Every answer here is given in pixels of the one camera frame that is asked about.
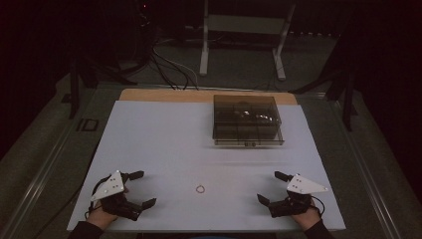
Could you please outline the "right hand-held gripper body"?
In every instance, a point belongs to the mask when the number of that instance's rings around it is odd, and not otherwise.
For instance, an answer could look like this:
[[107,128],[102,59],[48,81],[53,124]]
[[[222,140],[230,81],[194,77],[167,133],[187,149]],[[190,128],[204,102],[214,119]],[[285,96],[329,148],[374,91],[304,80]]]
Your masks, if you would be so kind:
[[305,213],[312,207],[313,193],[328,192],[328,188],[299,174],[292,175],[287,182],[288,196],[267,206],[273,218]]

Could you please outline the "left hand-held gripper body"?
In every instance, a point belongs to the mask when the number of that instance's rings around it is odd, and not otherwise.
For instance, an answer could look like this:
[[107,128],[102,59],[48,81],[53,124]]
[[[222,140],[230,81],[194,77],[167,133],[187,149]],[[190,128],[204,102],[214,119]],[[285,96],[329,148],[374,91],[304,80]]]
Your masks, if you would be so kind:
[[136,221],[143,209],[141,205],[129,202],[124,195],[128,175],[117,170],[101,179],[93,189],[90,210],[93,211],[94,203],[99,201],[105,212]]

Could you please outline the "smoky transparent drawer box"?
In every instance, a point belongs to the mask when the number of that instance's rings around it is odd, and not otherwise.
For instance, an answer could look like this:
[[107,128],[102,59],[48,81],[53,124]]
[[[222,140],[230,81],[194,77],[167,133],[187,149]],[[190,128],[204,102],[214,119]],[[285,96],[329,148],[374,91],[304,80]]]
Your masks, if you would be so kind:
[[273,97],[214,96],[212,137],[216,145],[281,146],[281,125]]

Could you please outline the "person's left hand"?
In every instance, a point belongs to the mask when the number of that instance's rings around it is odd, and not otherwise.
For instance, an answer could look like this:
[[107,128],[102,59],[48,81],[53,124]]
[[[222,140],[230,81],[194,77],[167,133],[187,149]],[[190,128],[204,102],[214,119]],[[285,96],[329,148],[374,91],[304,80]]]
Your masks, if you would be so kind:
[[102,204],[98,201],[95,209],[89,214],[87,221],[101,230],[106,230],[116,219],[117,216],[105,212]]

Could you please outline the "person's right hand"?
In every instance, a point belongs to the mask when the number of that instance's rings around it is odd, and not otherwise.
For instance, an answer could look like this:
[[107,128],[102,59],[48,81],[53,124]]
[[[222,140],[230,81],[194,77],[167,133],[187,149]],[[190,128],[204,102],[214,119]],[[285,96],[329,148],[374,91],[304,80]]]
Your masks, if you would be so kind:
[[292,218],[304,231],[320,222],[319,211],[315,207],[309,208],[305,213],[293,215]]

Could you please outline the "white table mat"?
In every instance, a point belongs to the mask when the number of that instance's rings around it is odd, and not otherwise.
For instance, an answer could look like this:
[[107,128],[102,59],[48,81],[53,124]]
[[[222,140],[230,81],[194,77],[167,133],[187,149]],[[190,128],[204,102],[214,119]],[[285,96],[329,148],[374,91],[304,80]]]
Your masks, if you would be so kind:
[[83,220],[94,186],[110,173],[142,170],[127,184],[127,199],[155,205],[138,220],[119,219],[122,232],[271,232],[297,229],[289,217],[273,218],[257,198],[286,197],[276,171],[329,185],[305,114],[280,106],[284,144],[220,147],[212,138],[213,107],[201,103],[118,101],[114,104],[75,210]]

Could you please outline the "black stand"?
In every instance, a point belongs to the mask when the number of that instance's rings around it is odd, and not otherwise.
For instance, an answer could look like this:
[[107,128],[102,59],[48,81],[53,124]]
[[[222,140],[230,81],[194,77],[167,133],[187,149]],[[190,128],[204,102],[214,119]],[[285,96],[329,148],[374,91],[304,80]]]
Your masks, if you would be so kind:
[[343,32],[336,40],[321,73],[316,80],[298,89],[291,90],[292,94],[301,95],[320,85],[330,82],[324,96],[328,101],[338,101],[343,98],[342,122],[348,131],[351,128],[351,116],[353,112],[352,98],[354,86],[355,50],[353,40]]
[[88,56],[72,57],[70,62],[70,119],[73,119],[76,116],[80,107],[79,81],[83,80],[89,88],[95,88],[98,84],[98,80],[94,77],[95,72],[105,74],[120,84],[134,86],[134,82],[125,79],[118,73],[113,72]]

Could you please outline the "white metal stand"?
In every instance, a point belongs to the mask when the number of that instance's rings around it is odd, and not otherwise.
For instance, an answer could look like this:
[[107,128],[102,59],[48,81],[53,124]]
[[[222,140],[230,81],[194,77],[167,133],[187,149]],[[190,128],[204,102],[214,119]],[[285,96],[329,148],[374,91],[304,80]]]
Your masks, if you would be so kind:
[[278,35],[279,45],[272,50],[277,78],[286,79],[285,66],[282,62],[282,51],[287,40],[292,19],[296,10],[296,3],[288,4],[287,14],[282,18],[216,15],[209,13],[209,0],[204,0],[203,38],[199,74],[206,76],[209,60],[209,32],[234,32],[249,34]]

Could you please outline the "black rectangular floor frame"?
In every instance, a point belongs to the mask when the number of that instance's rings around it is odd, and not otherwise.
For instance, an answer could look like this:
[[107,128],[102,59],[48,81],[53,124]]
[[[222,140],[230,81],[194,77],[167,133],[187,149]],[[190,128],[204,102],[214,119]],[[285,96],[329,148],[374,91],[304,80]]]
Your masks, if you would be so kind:
[[77,125],[77,131],[96,131],[99,123],[97,119],[80,119]]

